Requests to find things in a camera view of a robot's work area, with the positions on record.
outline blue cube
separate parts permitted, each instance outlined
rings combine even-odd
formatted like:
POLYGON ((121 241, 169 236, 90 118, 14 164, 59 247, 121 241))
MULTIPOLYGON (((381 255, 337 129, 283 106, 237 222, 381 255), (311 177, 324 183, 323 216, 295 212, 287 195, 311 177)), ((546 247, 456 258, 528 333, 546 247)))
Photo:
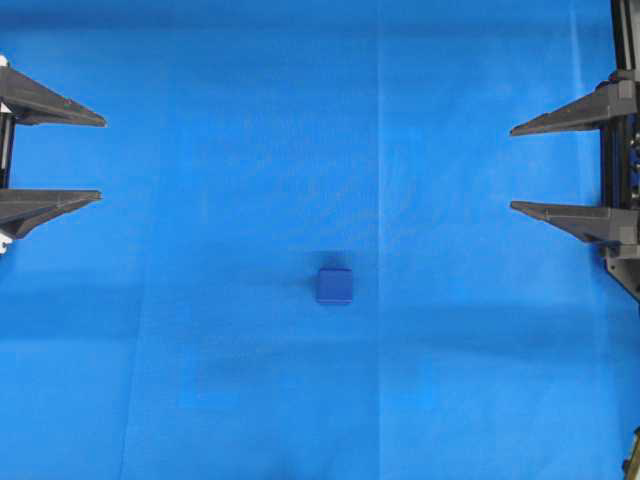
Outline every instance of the blue cube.
POLYGON ((348 305, 353 300, 353 274, 347 269, 318 272, 316 300, 323 305, 348 305))

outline gripper jaw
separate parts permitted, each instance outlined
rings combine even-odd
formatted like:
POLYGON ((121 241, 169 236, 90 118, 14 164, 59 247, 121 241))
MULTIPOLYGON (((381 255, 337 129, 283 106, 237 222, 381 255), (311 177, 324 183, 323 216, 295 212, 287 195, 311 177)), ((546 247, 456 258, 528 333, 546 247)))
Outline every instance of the gripper jaw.
POLYGON ((0 60, 0 98, 19 125, 63 123, 106 126, 106 121, 79 103, 40 85, 0 60))
POLYGON ((95 190, 0 190, 0 231, 24 238, 38 225, 100 200, 95 190))
POLYGON ((584 243, 638 244, 638 210, 511 202, 511 208, 564 230, 584 243))
POLYGON ((518 125, 511 135, 595 130, 612 118, 638 113, 637 95, 632 80, 603 83, 595 92, 569 105, 518 125))

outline blue table surface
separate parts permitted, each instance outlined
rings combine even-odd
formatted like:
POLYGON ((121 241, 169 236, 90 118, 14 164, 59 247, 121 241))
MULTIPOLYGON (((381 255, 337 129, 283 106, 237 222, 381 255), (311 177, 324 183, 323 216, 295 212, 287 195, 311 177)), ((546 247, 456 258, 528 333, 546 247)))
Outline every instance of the blue table surface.
POLYGON ((104 200, 0 259, 0 480, 620 478, 637 305, 509 210, 596 204, 605 0, 9 0, 13 66, 107 129, 13 186, 104 200), (319 268, 353 270, 348 307, 319 268))

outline blue fabric surface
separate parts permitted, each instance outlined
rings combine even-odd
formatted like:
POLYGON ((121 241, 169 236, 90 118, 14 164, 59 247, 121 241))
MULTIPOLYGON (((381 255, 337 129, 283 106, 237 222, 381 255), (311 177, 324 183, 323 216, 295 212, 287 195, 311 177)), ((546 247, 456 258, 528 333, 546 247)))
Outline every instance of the blue fabric surface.
POLYGON ((508 209, 598 200, 596 134, 508 131, 613 70, 608 8, 5 2, 109 128, 16 135, 104 200, 0 260, 0 480, 619 478, 637 306, 508 209))

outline white component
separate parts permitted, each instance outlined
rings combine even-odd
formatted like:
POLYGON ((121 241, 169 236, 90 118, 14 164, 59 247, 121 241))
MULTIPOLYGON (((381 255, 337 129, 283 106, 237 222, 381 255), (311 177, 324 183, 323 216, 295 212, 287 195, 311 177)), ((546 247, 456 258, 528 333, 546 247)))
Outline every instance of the white component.
POLYGON ((7 247, 13 243, 13 238, 0 231, 0 255, 7 253, 7 247))

